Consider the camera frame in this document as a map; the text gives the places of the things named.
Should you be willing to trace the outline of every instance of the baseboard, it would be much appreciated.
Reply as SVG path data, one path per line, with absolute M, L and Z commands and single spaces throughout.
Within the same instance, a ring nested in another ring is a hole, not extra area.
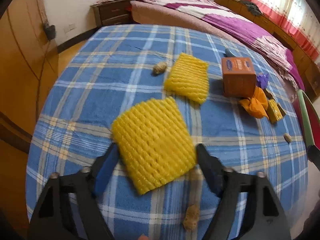
M 79 34 L 78 36 L 73 37 L 72 39 L 67 40 L 67 41 L 65 41 L 64 43 L 58 45 L 58 46 L 57 46 L 58 53 L 63 52 L 64 50 L 72 47 L 73 45 L 76 45 L 77 43 L 79 43 L 79 42 L 81 42 L 81 41 L 87 40 L 87 39 L 90 38 L 92 35 L 94 35 L 95 32 L 96 32 L 98 29 L 99 29 L 99 28 L 97 27 L 97 28 L 88 30 L 88 31 L 86 31 L 86 32 L 84 32 L 84 33 L 81 33 L 81 34 Z

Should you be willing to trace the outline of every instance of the blue plaid blanket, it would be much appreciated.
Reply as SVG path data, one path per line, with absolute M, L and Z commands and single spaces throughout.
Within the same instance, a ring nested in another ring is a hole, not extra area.
M 225 48 L 252 59 L 256 73 L 269 73 L 268 89 L 287 115 L 271 125 L 255 119 L 236 98 L 223 96 L 221 58 Z M 110 127 L 123 111 L 150 98 L 164 98 L 164 75 L 152 76 L 160 61 L 172 66 L 185 52 L 209 63 L 210 91 L 201 105 L 173 95 L 194 144 L 204 143 L 225 166 L 255 174 L 265 171 L 289 221 L 303 207 L 307 189 L 307 157 L 292 104 L 275 71 L 264 58 L 244 45 L 193 30 L 158 25 L 116 25 L 101 28 L 76 54 L 52 88 L 33 135 L 26 199 L 31 218 L 49 175 L 72 174 L 91 165 L 111 143 Z M 283 137 L 289 133 L 293 141 Z M 239 195 L 230 238 L 239 232 L 245 207 Z M 76 196 L 70 196 L 76 203 Z M 209 191 L 199 167 L 184 176 L 139 196 L 119 161 L 98 205 L 116 240 L 201 239 L 219 199 Z M 189 205 L 201 209 L 196 230 L 186 232 L 182 221 Z

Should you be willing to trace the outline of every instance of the nightstand drawer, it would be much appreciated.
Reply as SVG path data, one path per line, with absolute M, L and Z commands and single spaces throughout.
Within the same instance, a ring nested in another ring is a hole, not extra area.
M 293 50 L 292 54 L 293 54 L 294 63 L 296 64 L 296 66 L 298 66 L 306 53 L 303 51 L 303 49 L 300 48 L 300 46 L 297 46 Z
M 117 24 L 128 24 L 132 23 L 131 15 L 130 14 L 124 14 L 117 17 L 113 17 L 111 19 L 103 20 L 102 25 L 117 25 Z
M 228 1 L 229 0 L 214 0 L 215 3 L 217 3 L 218 5 L 227 7 L 228 6 Z
M 305 75 L 313 91 L 318 95 L 320 93 L 320 71 L 316 63 L 312 62 L 312 64 L 309 65 Z
M 302 75 L 308 69 L 310 64 L 311 64 L 311 59 L 308 57 L 307 54 L 305 54 L 302 60 L 300 60 L 300 62 L 296 64 L 299 75 Z
M 111 19 L 116 16 L 128 14 L 126 8 L 129 8 L 130 0 L 114 1 L 99 6 L 101 21 Z
M 285 33 L 278 26 L 275 27 L 273 36 L 291 51 L 293 51 L 297 47 L 297 43 L 294 41 L 294 39 L 291 38 L 287 33 Z
M 253 20 L 253 22 L 260 26 L 262 29 L 265 29 L 267 32 L 269 32 L 271 35 L 273 34 L 273 31 L 276 27 L 276 25 L 271 22 L 269 19 L 264 17 L 263 15 L 261 16 L 256 16 Z
M 249 21 L 254 21 L 255 15 L 248 11 L 247 7 L 242 4 L 239 14 Z
M 311 87 L 306 74 L 303 74 L 301 76 L 302 82 L 304 84 L 304 89 L 305 89 L 305 93 L 308 96 L 308 98 L 310 99 L 311 102 L 314 102 L 317 98 L 317 94 L 314 92 L 313 88 Z
M 229 0 L 228 1 L 228 6 L 227 8 L 230 9 L 231 11 L 239 14 L 240 10 L 241 10 L 241 3 L 235 0 Z

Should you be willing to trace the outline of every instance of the pink blanket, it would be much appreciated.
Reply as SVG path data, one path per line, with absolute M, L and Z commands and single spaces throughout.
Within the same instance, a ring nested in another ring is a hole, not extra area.
M 213 34 L 220 38 L 241 44 L 240 41 L 224 31 L 188 14 L 145 2 L 131 1 L 130 3 L 132 5 L 132 18 L 135 22 L 187 28 Z
M 289 80 L 295 89 L 304 90 L 302 79 L 293 62 L 292 52 L 276 38 L 253 22 L 210 0 L 142 0 L 192 15 L 223 30 L 254 49 Z

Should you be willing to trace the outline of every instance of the purple bedspread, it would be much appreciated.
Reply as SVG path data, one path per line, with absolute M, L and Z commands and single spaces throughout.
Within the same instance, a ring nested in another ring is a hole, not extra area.
M 142 0 L 197 17 L 235 37 L 265 57 L 297 90 L 304 90 L 292 52 L 255 23 L 210 0 Z

